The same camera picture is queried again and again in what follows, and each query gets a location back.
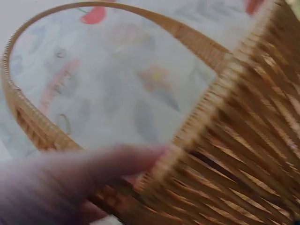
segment hand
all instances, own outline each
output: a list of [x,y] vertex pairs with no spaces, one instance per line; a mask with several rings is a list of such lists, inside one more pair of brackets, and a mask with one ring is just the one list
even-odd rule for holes
[[246,12],[249,15],[253,15],[263,2],[264,0],[247,0]]
[[85,225],[106,214],[86,199],[97,188],[150,169],[165,146],[121,145],[47,153],[0,165],[1,225]]

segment finger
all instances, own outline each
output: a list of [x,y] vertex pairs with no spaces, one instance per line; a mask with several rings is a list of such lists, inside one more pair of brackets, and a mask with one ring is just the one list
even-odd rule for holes
[[253,15],[255,11],[261,6],[261,4],[264,2],[264,0],[248,0],[247,1],[247,7],[246,12],[249,15]]
[[43,154],[27,161],[40,176],[49,177],[70,198],[86,198],[96,188],[150,169],[166,146],[145,147],[118,145],[94,152]]
[[98,184],[150,169],[165,152],[166,146],[120,145],[90,155],[90,173]]

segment leaf print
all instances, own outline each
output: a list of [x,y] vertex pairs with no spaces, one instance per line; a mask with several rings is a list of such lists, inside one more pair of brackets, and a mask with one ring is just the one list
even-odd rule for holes
[[192,12],[189,12],[188,11],[189,7],[191,7],[191,5],[181,7],[179,9],[177,9],[174,14],[177,15],[177,16],[182,16],[183,18],[186,18],[188,20],[200,23],[201,19],[197,16],[194,16]]
[[208,9],[208,0],[200,0],[198,2],[198,4],[195,6],[195,10],[197,13],[199,13],[200,15],[214,20],[216,22],[219,22],[219,18],[211,13],[209,13],[209,9]]
[[105,92],[103,107],[108,116],[113,116],[121,106],[123,86],[118,76],[112,72],[105,74],[101,81]]
[[23,58],[21,55],[13,54],[9,63],[11,76],[19,75],[23,71]]
[[230,16],[227,6],[222,1],[216,1],[211,8],[220,15]]
[[72,10],[66,10],[50,15],[50,21],[60,27],[60,35],[69,34],[76,30],[77,18],[72,12]]
[[237,12],[237,13],[242,13],[243,12],[240,8],[238,8],[236,6],[229,6],[228,8],[231,9],[232,11]]
[[30,33],[36,36],[35,41],[33,42],[33,45],[29,51],[30,54],[33,54],[41,46],[46,36],[46,27],[33,27],[30,30]]
[[90,12],[81,17],[81,22],[86,24],[100,23],[106,16],[105,7],[94,7]]
[[155,98],[158,98],[165,104],[169,105],[173,109],[179,111],[178,104],[173,96],[173,94],[166,89],[156,89],[151,92],[151,95],[153,95]]
[[74,96],[74,93],[76,91],[76,89],[78,88],[78,77],[77,74],[74,73],[71,76],[65,76],[63,77],[62,82],[60,82],[57,86],[56,86],[56,91],[63,95],[66,96],[68,98],[71,98]]
[[13,134],[9,131],[4,123],[0,123],[0,136],[3,145],[8,149],[13,140]]
[[158,137],[155,133],[154,119],[150,106],[142,100],[138,100],[134,107],[134,125],[138,134],[147,143],[157,143]]

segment wicker weave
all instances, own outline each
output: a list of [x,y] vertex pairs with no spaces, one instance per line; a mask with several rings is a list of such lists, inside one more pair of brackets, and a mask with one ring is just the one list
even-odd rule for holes
[[218,74],[153,171],[135,187],[123,181],[105,187],[91,201],[131,225],[299,220],[300,24],[284,0],[263,4],[256,25],[231,54],[180,22],[121,4],[75,3],[35,16],[7,45],[2,78],[13,115],[39,149],[80,147],[14,85],[9,56],[33,22],[84,6],[120,8],[154,21]]

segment wicker basket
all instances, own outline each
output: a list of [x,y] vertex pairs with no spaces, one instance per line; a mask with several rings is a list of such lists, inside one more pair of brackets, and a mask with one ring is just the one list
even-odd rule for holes
[[85,6],[124,9],[171,33],[218,77],[174,135],[173,147],[136,186],[125,181],[91,198],[125,224],[291,224],[300,215],[300,24],[284,0],[267,0],[229,53],[171,18],[136,7],[85,2],[47,10],[11,38],[3,88],[18,124],[39,149],[80,149],[16,87],[9,56],[33,22]]

